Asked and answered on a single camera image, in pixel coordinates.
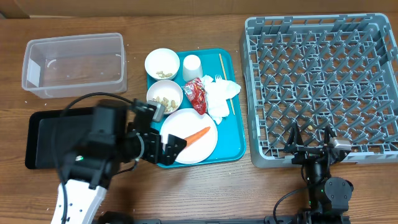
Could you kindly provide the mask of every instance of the crumpled napkin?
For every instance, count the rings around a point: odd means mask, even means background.
[[[223,117],[229,115],[226,100],[236,96],[241,91],[241,86],[229,80],[217,79],[213,82],[214,79],[208,75],[200,80],[206,90],[207,112],[216,124],[220,124]]]

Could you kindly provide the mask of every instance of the clear plastic container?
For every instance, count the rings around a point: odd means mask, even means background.
[[[41,98],[127,90],[126,52],[121,34],[92,34],[31,40],[22,87]]]

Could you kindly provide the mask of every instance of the snack package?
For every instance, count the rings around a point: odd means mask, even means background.
[[[195,109],[200,115],[206,113],[206,91],[200,79],[196,78],[187,82],[183,89],[188,100],[191,102],[193,109]]]

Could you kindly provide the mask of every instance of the orange carrot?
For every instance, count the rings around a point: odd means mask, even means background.
[[[199,140],[202,138],[208,131],[210,130],[210,127],[203,128],[202,130],[198,131],[195,134],[192,134],[191,136],[186,137],[184,140],[187,141],[187,146],[192,145],[195,141]]]

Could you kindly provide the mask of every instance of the gray basket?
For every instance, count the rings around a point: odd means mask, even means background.
[[[348,138],[344,162],[398,162],[398,51],[384,14],[251,17],[240,44],[255,166],[293,166],[283,147],[294,122],[306,146],[322,145],[328,124]]]

